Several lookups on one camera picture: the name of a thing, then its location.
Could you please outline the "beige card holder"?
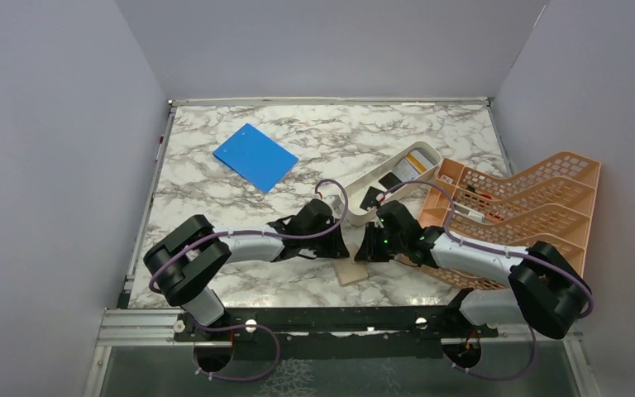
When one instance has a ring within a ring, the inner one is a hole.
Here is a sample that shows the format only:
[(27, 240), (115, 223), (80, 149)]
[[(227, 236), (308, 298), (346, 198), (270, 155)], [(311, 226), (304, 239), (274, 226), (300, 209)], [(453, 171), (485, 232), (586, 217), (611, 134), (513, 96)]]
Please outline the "beige card holder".
[(353, 285), (369, 278), (365, 264), (355, 261), (358, 246), (355, 243), (348, 243), (346, 248), (349, 256), (332, 262), (340, 286)]

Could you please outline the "stack of cards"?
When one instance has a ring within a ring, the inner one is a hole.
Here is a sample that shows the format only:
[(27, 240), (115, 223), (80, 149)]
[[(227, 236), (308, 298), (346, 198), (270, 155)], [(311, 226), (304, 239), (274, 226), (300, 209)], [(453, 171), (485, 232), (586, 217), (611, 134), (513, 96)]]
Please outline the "stack of cards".
[(432, 157), (419, 149), (410, 151), (392, 169), (392, 174), (401, 182), (413, 180), (436, 165)]

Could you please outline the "white oblong tray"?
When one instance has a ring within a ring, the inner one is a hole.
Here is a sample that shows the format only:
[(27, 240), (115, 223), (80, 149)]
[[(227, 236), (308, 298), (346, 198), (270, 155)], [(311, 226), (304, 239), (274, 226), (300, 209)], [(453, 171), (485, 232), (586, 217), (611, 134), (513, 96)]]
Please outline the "white oblong tray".
[(372, 167), (345, 187), (349, 205), (346, 220), (362, 226), (375, 216), (368, 207), (377, 194), (408, 180), (429, 180), (443, 162), (443, 156), (424, 141), (416, 141), (386, 161)]

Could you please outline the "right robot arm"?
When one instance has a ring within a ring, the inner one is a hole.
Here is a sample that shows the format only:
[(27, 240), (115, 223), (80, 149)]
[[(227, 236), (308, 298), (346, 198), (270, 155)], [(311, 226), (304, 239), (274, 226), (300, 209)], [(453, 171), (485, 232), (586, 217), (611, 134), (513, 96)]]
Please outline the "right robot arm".
[(553, 245), (504, 246), (466, 238), (447, 227), (423, 227), (404, 205), (393, 201), (379, 207), (375, 221), (365, 225), (355, 259), (387, 262), (396, 256), (503, 286), (473, 290), (445, 312), (445, 328), (457, 337), (476, 325), (525, 323), (543, 336), (562, 339), (594, 305), (590, 287)]

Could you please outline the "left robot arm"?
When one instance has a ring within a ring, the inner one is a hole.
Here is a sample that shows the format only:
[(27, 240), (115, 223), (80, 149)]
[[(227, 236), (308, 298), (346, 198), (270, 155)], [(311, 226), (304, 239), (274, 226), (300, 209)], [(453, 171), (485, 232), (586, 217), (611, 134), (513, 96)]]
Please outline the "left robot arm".
[(312, 199), (299, 212), (259, 227), (232, 231), (193, 215), (143, 256), (151, 290), (195, 320), (203, 337), (213, 340), (227, 328), (226, 310), (209, 283), (227, 264), (293, 259), (311, 251), (312, 258), (350, 255), (331, 207)]

